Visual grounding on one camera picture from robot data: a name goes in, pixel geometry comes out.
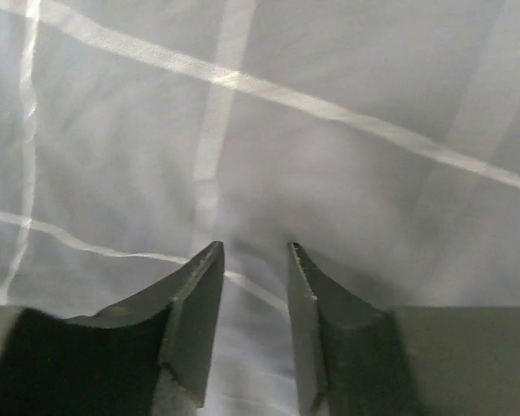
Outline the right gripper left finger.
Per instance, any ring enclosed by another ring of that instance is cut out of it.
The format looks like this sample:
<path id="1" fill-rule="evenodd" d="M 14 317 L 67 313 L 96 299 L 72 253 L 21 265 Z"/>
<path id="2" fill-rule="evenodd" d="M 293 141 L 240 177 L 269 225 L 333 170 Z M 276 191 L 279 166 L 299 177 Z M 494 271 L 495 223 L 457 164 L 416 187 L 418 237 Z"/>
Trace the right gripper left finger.
<path id="1" fill-rule="evenodd" d="M 193 415 L 224 282 L 215 241 L 95 315 L 0 306 L 0 415 Z"/>

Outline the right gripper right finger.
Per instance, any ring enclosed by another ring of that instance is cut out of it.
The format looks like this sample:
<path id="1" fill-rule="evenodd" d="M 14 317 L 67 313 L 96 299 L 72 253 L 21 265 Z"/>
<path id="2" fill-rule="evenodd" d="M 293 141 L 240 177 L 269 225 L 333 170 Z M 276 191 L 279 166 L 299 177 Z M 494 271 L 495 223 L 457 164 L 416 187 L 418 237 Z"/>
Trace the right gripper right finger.
<path id="1" fill-rule="evenodd" d="M 377 309 L 289 253 L 302 415 L 520 415 L 520 307 Z"/>

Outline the dark grey checked pillowcase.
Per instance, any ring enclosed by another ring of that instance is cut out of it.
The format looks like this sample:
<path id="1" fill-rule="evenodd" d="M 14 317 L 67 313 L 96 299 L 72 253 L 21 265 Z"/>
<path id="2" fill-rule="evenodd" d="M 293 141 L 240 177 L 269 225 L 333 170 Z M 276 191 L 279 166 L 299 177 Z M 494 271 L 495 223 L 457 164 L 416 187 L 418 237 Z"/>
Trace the dark grey checked pillowcase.
<path id="1" fill-rule="evenodd" d="M 520 306 L 520 1 L 0 1 L 0 304 L 211 240 L 206 415 L 294 415 L 287 245 L 381 306 Z"/>

